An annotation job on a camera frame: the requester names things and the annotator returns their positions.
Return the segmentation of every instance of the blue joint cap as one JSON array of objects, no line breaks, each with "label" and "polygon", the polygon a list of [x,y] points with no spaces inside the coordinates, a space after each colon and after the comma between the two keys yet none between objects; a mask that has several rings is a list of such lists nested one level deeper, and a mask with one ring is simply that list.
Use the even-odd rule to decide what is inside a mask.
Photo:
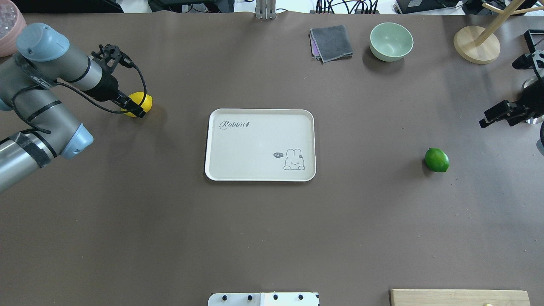
[{"label": "blue joint cap", "polygon": [[4,101],[2,101],[2,99],[0,99],[0,111],[6,111],[6,112],[9,112],[10,110],[12,110],[13,108],[9,107],[9,105],[7,105],[6,103],[4,103]]},{"label": "blue joint cap", "polygon": [[32,23],[15,42],[17,50],[34,62],[48,62],[64,55],[70,47],[68,38],[45,23]]},{"label": "blue joint cap", "polygon": [[72,139],[68,142],[68,145],[64,148],[61,155],[67,159],[71,160],[74,156],[78,155],[81,151],[85,150],[92,142],[94,138],[87,129],[80,124],[76,133],[72,136]]}]

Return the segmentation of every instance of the green lime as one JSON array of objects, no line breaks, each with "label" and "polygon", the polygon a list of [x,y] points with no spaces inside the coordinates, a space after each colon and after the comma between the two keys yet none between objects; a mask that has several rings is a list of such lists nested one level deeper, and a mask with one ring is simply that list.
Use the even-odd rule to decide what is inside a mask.
[{"label": "green lime", "polygon": [[425,153],[425,163],[434,172],[446,172],[449,167],[449,158],[439,148],[429,148]]}]

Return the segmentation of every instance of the lemon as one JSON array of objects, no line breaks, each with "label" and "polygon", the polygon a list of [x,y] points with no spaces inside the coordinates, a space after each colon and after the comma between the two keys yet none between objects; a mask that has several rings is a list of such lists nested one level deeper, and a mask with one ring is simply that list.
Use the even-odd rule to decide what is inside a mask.
[{"label": "lemon", "polygon": [[439,148],[429,148],[425,153],[425,163],[434,172],[446,172],[449,167],[449,158]]},{"label": "lemon", "polygon": [[[141,92],[141,91],[138,91],[136,93],[133,93],[133,94],[130,94],[128,95],[129,98],[132,99],[132,101],[134,101],[136,104],[140,104],[141,103],[141,98],[144,97],[144,93]],[[153,105],[153,97],[150,96],[150,95],[146,95],[145,96],[145,100],[144,100],[144,103],[141,105],[142,109],[144,110],[144,112],[149,112],[149,110],[151,109],[151,106]],[[134,114],[132,113],[125,113],[125,115],[129,116],[129,117],[136,117]]]}]

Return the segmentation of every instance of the wooden board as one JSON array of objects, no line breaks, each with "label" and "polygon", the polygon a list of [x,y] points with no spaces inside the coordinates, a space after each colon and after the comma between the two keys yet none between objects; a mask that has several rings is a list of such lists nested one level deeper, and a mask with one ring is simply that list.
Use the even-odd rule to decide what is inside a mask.
[{"label": "wooden board", "polygon": [[391,289],[391,306],[530,306],[527,291]]}]

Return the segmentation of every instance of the white tray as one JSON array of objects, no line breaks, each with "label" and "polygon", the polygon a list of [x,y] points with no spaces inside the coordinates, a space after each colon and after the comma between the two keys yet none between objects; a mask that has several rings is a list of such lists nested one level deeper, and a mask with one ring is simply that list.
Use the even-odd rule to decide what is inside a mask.
[{"label": "white tray", "polygon": [[316,174],[312,114],[216,109],[209,116],[205,172],[214,181],[311,180]]}]

